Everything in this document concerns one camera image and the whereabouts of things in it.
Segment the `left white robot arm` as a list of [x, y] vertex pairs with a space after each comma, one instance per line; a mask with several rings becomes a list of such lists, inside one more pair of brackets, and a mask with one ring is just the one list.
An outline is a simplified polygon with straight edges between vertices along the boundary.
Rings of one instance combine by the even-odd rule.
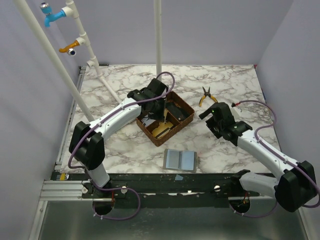
[[103, 165], [105, 141], [142, 113], [151, 119], [163, 120], [166, 96], [172, 89], [154, 78], [147, 87], [130, 91], [117, 107], [104, 116], [90, 123], [78, 122], [69, 145], [70, 158], [80, 162], [80, 167], [87, 171], [99, 188], [104, 187], [110, 181]]

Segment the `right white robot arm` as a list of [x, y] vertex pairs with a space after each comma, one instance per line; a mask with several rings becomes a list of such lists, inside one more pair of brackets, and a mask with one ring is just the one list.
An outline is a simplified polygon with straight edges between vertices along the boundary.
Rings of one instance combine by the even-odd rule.
[[283, 209], [295, 212], [320, 195], [314, 167], [308, 161], [299, 162], [263, 140], [258, 130], [248, 123], [237, 121], [231, 111], [236, 103], [214, 103], [199, 115], [208, 118], [206, 126], [219, 139], [223, 138], [246, 151], [262, 163], [273, 177], [242, 170], [234, 177], [238, 187], [274, 198]]

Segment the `grey card holder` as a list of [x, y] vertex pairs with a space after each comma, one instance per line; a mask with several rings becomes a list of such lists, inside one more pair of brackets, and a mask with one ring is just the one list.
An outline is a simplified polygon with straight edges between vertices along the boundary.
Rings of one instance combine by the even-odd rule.
[[163, 169], [195, 173], [198, 154], [195, 151], [165, 149]]

